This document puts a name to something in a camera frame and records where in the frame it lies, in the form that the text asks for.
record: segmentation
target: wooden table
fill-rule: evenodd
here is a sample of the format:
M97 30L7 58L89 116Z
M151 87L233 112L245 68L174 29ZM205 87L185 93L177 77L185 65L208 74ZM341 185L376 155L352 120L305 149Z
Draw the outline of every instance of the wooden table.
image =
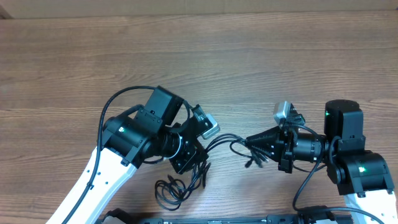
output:
M327 101L358 101L366 148L386 159L398 181L397 11L5 20L1 223L43 223L53 214L96 145L106 100L133 85L162 85L200 103L220 123L220 134L244 137L275 126L272 110L279 101L293 102L319 133ZM144 104L149 95L120 96L108 116ZM182 110L179 120L184 116ZM154 198L156 180L178 176L168 162L142 166L105 212L180 218L293 212L306 174L279 172L275 162L245 169L247 160L228 145L210 152L209 161L206 189L176 212L161 209ZM344 205L325 170L313 177L298 206L321 204Z

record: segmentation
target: white arm link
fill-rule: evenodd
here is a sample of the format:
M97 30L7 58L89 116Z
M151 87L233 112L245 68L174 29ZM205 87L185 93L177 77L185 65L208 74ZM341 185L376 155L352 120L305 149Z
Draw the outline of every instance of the white arm link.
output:
M73 206L75 206L91 177L95 158L96 149L91 153L86 169L84 169L77 183L73 186L47 224L62 223ZM94 187L88 191L86 197L68 223L89 224L94 223L98 219L113 195L137 170L132 164L129 164L127 167L122 165L121 161L122 157L109 149L104 148L101 151L97 175L93 182Z
M385 224L398 223L396 195L388 194L387 190L372 190L365 192L366 197L359 198L357 194L344 195L347 207L358 208L380 218ZM351 212L355 224L377 224L377 221L357 212Z

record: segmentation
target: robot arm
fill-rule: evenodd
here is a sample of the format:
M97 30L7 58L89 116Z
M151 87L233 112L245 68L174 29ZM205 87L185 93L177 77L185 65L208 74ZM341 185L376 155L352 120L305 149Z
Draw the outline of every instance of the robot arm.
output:
M293 202L294 209L308 218L307 223L330 217L337 210L351 212L355 223L376 223L377 218L384 223L398 223L394 184L387 163L379 154L364 149L363 112L357 102L326 103L326 135L318 135L306 127L303 116L287 101L276 104L274 119L278 126L249 136L246 147L278 162L278 169L286 173L296 168L294 160L317 163ZM310 133L301 133L300 129ZM328 177L337 185L339 194L344 195L348 208L295 207L301 190L319 170L321 162L327 166Z
M183 104L188 113L186 122L170 127ZM70 219L65 220L90 184L97 148L78 182L47 223L94 223L118 189L142 163L150 163L146 159L152 156L161 156L159 161L168 159L179 174L192 170L208 158L197 138L208 139L220 127L199 105L192 108L181 97L158 86L145 106L133 106L108 119L103 129L98 170L87 194Z
M77 183L47 222L48 224L62 223L73 206L75 206L90 179L95 157L96 149L91 154L90 160ZM107 148L101 151L97 176L90 191L69 220L69 223L94 223L113 195L134 175L137 168L132 164L128 166L122 165L120 163L121 159L121 156Z

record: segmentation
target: wire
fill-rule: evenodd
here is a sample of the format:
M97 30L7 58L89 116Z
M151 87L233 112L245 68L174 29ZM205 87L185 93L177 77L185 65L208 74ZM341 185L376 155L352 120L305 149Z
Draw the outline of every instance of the wire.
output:
M241 154L240 152L235 151L235 150L233 149L233 147L232 147L235 143L238 143L238 144L241 144L241 145L245 146L244 143L242 143L240 140L235 140L235 141L231 142L231 144L229 144L229 149L230 149L233 153L235 153L235 154L237 154L237 155L239 155L239 156L243 156L243 157L249 158L249 159L252 159L252 158L253 158L252 156L248 156L248 155L245 155L245 154Z
M333 162L333 158L332 158L332 156L331 156L331 153L332 153L332 149L334 149L335 147L334 147L334 145L335 145L335 142L337 141L337 140L339 140L339 139L341 139L340 138L340 136L335 136L335 137L333 137L333 139L331 140L331 142L330 142L330 145L329 145L329 162L330 162L330 164L334 164L334 162Z
M227 142L233 142L236 140L244 141L244 139L235 134L222 134L217 138L214 138L209 145L205 148L205 152L208 153L220 144ZM155 198L157 203L168 211L176 211L180 208L182 202L191 196L192 192L199 188L201 185L206 187L206 175L210 168L211 163L207 164L207 161L195 164L192 170L191 182L188 186L180 179L174 179L171 175L168 175L169 181L158 180L155 183Z
M165 129L170 133L181 133L188 127L189 118L191 117L190 110L192 109L192 106L189 105L187 100L183 100L182 103L184 104L185 109L187 109L187 120L181 125L181 127L178 128L165 127Z
M196 164L192 170L191 183L188 187L180 179L174 179L171 175L168 175L170 182L164 180L158 180L155 183L155 198L157 203L168 211L176 211L180 208L181 203L191 196L192 192L199 188L203 184L203 188L206 187L206 173L210 168L211 163L207 164L207 161L201 164ZM166 207L163 203L174 205L174 208Z
M154 160L154 161L143 161L142 163L145 163L145 164L158 164L158 163L162 162L163 160L164 160L164 157L162 157L160 159L157 159L157 160Z
M325 167L326 167L326 164L323 164L322 166L320 166L320 167L317 168L317 171L316 171L316 172L322 170L322 169L325 168ZM311 172L311 171L308 171L308 170L305 170L305 169L301 169L301 168L299 168L299 167L297 167L297 166L295 166L295 165L293 165L293 168L294 168L294 169L297 169L297 170L299 170L299 171L302 171L302 172Z
M315 138L318 139L318 141L321 141L320 136L313 131L312 129L306 127L306 126L302 126L302 125L297 125L297 124L293 124L292 126L297 127L297 128L302 128L310 133L312 133ZM323 155L323 145L321 144L321 152L320 155ZM312 175L316 172L319 164L321 163L322 158L318 158L317 163L315 164L315 166L312 168L311 172L309 173L309 175L307 176L307 178L304 180L303 184L300 186L300 188L298 189L297 193L294 196L293 199L293 209L296 210L299 213L321 213L321 212L331 212L331 211L346 211L346 212L357 212L366 216L369 216L370 218L374 219L375 221L377 221L380 224L384 224L378 217L376 217L375 215L370 214L369 212L365 212L364 210L360 210L357 208L349 208L349 207L330 207L330 208L315 208L315 209L305 209L305 208L297 208L296 207L296 202L297 199L299 199L299 196L301 194L301 192L303 191L304 187L306 186L306 184L308 183L308 181L310 181Z
M123 111L123 113L121 113L121 115L129 116L130 114L137 112L139 109L141 109L143 107L144 107L144 105L132 106L129 109Z
M182 137L179 135L179 133L177 133L177 134L178 134L178 139L180 140L179 144L178 144L178 149L175 151L174 155L172 155L170 157L164 157L164 159L173 159L180 152L181 148L183 147L182 146L182 144L183 144L182 143Z
M89 189L91 188L91 186L93 185L93 181L94 178L96 176L97 170L98 170L98 166L100 164L100 156L101 156L101 151L102 151L102 129L103 129L103 125L104 125L104 118L105 118L105 112L108 109L108 106L111 104L111 102L120 94L129 91L129 90L136 90L136 89L147 89L147 90L155 90L155 87L153 86L131 86L131 87L127 87L124 88L120 91L118 91L117 93L115 93L105 104L104 108L102 109L101 112L101 116L99 117L99 125L98 125L98 138L97 138L97 152L96 152L96 158L95 158L95 164L94 164L94 169L93 169L93 173L91 174L91 177L89 179L89 181L87 182L87 186L84 189L83 193L81 194L80 198L78 199L78 201L76 202L75 206L72 208L72 210L70 210L69 214L67 215L67 217L64 219L64 221L62 222L62 224L66 224L68 223L69 219L73 216L73 214L75 213L75 211L77 210L77 208L79 207L79 205L81 204L81 202L83 201L84 197L86 197L87 192L89 191Z

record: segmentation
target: cable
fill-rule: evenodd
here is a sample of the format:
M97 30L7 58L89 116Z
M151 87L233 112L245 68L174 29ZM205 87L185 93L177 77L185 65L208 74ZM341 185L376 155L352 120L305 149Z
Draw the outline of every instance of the cable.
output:
M132 86L132 87L127 87L124 88L117 93L115 93L105 104L104 108L102 109L101 116L99 117L99 125L98 125L98 138L97 138L97 152L96 152L96 158L95 158L95 164L94 164L94 169L93 173L91 174L90 180L87 182L87 186L84 189L83 193L81 194L80 198L76 202L75 206L70 210L69 214L67 217L64 219L62 224L68 223L69 219L73 216L81 202L83 201L84 197L86 197L87 192L93 185L93 181L95 176L97 175L97 170L98 170L98 165L100 164L100 156L101 156L101 151L102 151L102 129L104 125L104 118L105 118L105 112L108 109L108 106L111 104L111 102L120 94L129 91L129 90L136 90L136 89L147 89L147 90L155 90L155 87L153 86Z
M137 112L139 109L141 109L143 107L144 107L144 105L132 106L129 109L123 111L123 113L121 113L121 115L129 116L130 114Z
M238 144L241 144L241 145L245 146L240 140L235 140L235 141L231 142L231 144L229 144L229 149L230 149L233 153L235 153L235 154L237 154L237 155L239 155L239 156L243 156L243 157L252 159L252 156L248 156L248 155L245 155L245 154L241 154L240 152L235 151L235 150L232 148L233 144L235 144L235 143L238 143Z
M207 161L201 164L196 164L192 170L191 183L188 187L180 179L174 179L171 175L168 175L170 182L164 180L158 180L155 183L155 198L157 203L164 209L168 211L176 211L180 208L181 203L186 201L186 199L191 196L192 192L203 184L206 187L206 173L210 168L211 163L207 164ZM172 199L168 199L165 193L169 193ZM174 208L166 207L163 203L168 203L170 205L175 205Z
M336 142L337 140L339 140L339 139L341 139L340 136L335 136L335 137L331 140L331 142L330 142L330 145L329 145L329 156L328 156L330 164L334 164L333 158L332 158L332 156L331 156L331 153L332 153L332 149L335 148L335 147L334 147L335 142Z
M187 109L187 120L181 125L181 127L178 128L165 127L165 129L170 133L181 133L188 127L189 118L191 117L190 110L192 109L192 106L189 105L187 100L183 100L182 103L184 104L185 109Z
M315 138L318 139L318 141L321 141L320 136L313 131L312 129L306 127L306 126L302 126L302 125L297 125L297 124L293 124L292 126L294 127L298 127L298 128L302 128L310 133L312 133ZM323 146L321 145L321 152L320 155L323 155ZM317 163L315 164L315 166L312 168L311 172L309 173L309 175L307 176L307 178L304 180L303 184L300 186L300 188L298 189L297 193L294 196L293 199L293 209L299 213L321 213L321 212L331 212L331 211L346 211L346 212L357 212L366 216L369 216L370 218L374 219L375 221L377 221L380 224L384 224L378 217L376 217L375 215L370 214L369 212L365 212L363 210L357 209L357 208L349 208L349 207L330 207L330 208L316 208L316 209L304 209L304 208L297 208L296 207L296 202L297 199L299 198L301 192L303 191L304 187L306 186L306 184L308 183L308 181L311 179L312 175L316 172L319 164L321 163L322 158L318 158Z
M158 164L158 163L162 162L163 160L164 160L164 157L162 157L160 159L157 159L157 160L154 160L154 161L143 161L142 163L145 163L145 164Z
M325 168L325 167L326 167L326 164L323 164L322 166L320 166L320 167L317 168L317 171L316 171L316 172L322 170L322 169ZM297 170L299 170L299 171L302 171L302 172L311 172L311 171L308 171L308 170L305 170L305 169L301 169L301 168L299 168L299 167L297 167L297 166L295 166L295 165L293 165L293 168L294 168L294 169L297 169Z
M178 134L178 139L180 140L180 144L178 144L178 149L175 151L174 155L170 156L170 157L164 157L164 159L173 159L181 150L182 148L182 137Z
M208 153L215 147L226 142L233 142L236 140L244 141L244 139L235 134L222 134L217 138L214 138L209 145L205 148L205 152ZM201 185L206 187L206 175L210 168L211 163L207 164L207 161L195 164L192 170L191 182L188 186L180 179L174 179L171 175L168 175L169 181L158 180L155 183L155 198L157 203L168 211L176 211L180 208L182 202L186 201L194 190L199 188Z

